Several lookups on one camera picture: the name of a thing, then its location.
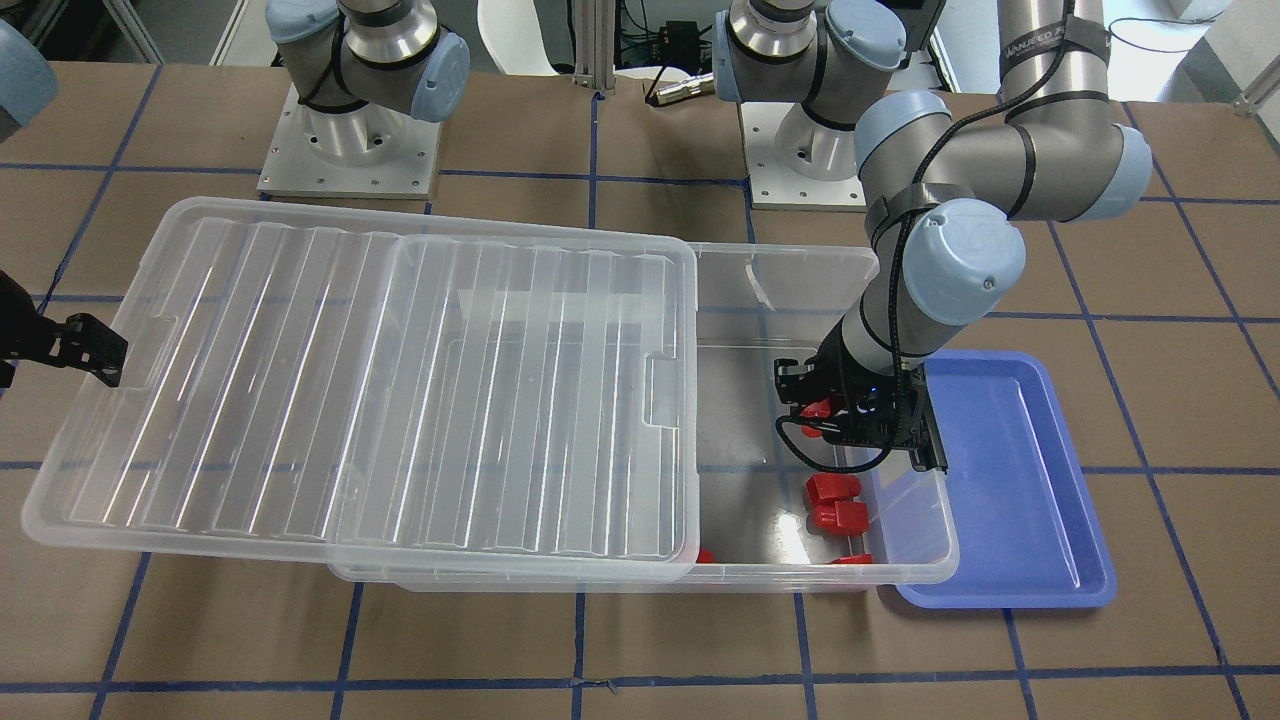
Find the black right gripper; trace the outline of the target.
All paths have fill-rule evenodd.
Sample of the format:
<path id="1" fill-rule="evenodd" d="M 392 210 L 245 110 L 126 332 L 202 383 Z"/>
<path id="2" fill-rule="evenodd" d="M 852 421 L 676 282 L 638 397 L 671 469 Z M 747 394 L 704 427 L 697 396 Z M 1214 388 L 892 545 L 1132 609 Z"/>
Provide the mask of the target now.
<path id="1" fill-rule="evenodd" d="M 59 323 L 41 315 L 29 293 L 5 272 L 1 274 L 3 374 L 14 375 L 17 360 L 87 372 L 118 388 L 128 341 L 92 314 L 77 313 Z"/>

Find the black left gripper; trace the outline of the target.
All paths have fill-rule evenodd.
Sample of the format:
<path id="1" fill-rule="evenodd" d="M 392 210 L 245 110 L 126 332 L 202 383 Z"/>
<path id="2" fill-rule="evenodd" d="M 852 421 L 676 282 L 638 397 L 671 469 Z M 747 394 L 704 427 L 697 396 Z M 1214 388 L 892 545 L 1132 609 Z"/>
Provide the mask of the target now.
<path id="1" fill-rule="evenodd" d="M 844 323 L 836 327 L 822 341 L 815 355 L 805 363 L 791 357 L 773 361 L 773 382 L 778 401 L 785 406 L 785 415 L 774 420 L 774 428 L 782 430 L 787 424 L 804 427 L 813 424 L 822 428 L 820 421 L 805 420 L 806 409 L 817 401 L 828 398 L 831 386 L 838 383 L 849 392 L 849 382 L 860 386 L 876 386 L 890 380 L 893 383 L 893 406 L 901 407 L 900 343 L 895 331 L 890 332 L 890 342 L 883 345 L 874 331 L 861 328 L 861 337 L 878 350 L 888 352 L 887 359 L 874 360 L 868 354 L 859 355 L 850 348 L 844 336 Z"/>

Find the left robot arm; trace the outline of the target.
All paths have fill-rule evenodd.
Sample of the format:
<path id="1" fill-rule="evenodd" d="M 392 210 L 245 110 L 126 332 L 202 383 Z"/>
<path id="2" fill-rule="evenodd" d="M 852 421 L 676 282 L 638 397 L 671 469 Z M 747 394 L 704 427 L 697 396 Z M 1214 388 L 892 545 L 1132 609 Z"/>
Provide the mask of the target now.
<path id="1" fill-rule="evenodd" d="M 1115 218 L 1146 191 L 1149 145 L 1111 119 L 1102 3 L 1001 1 L 997 13 L 997 101 L 963 118 L 929 90 L 890 91 L 909 32 L 882 1 L 735 1 L 717 15 L 717 95 L 791 104 L 808 174 L 817 141 L 835 141 L 879 263 L 818 354 L 780 375 L 785 424 L 863 439 L 913 420 L 916 369 L 1018 282 L 1015 222 Z"/>

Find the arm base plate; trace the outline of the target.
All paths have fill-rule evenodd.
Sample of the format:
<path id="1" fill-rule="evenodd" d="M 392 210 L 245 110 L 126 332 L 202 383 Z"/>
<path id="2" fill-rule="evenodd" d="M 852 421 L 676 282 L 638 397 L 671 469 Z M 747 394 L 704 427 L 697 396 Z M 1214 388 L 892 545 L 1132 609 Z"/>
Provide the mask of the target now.
<path id="1" fill-rule="evenodd" d="M 378 105 L 320 113 L 289 87 L 257 191 L 273 199 L 428 200 L 442 127 Z"/>
<path id="2" fill-rule="evenodd" d="M 855 133 L 813 120 L 799 102 L 739 106 L 754 208 L 864 213 Z"/>

